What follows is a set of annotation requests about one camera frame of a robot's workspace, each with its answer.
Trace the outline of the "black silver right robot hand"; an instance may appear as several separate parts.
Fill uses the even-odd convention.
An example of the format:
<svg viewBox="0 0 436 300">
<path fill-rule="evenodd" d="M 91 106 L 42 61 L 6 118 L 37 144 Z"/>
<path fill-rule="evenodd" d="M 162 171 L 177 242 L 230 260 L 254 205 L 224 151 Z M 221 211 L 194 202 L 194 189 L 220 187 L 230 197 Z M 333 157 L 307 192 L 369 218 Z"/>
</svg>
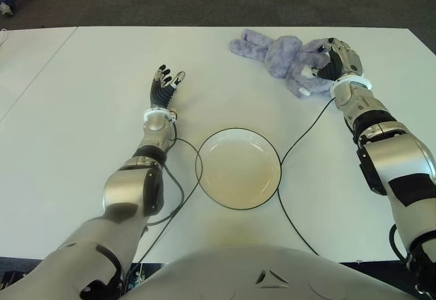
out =
<svg viewBox="0 0 436 300">
<path fill-rule="evenodd" d="M 336 81 L 347 75 L 363 76 L 360 57 L 349 44 L 335 37 L 328 38 L 328 44 L 318 49 L 328 49 L 329 63 L 317 71 L 317 77 Z"/>
</svg>

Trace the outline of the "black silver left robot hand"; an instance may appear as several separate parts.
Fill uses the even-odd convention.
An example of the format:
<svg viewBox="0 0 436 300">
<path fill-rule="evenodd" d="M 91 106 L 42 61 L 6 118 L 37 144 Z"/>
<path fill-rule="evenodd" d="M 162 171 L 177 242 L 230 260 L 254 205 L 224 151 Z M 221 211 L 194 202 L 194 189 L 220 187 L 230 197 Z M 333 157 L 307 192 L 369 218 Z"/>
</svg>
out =
<svg viewBox="0 0 436 300">
<path fill-rule="evenodd" d="M 184 71 L 177 73 L 174 77 L 170 75 L 170 72 L 166 65 L 161 65 L 157 69 L 150 90 L 151 108 L 160 107 L 168 109 L 175 91 L 184 81 Z"/>
</svg>

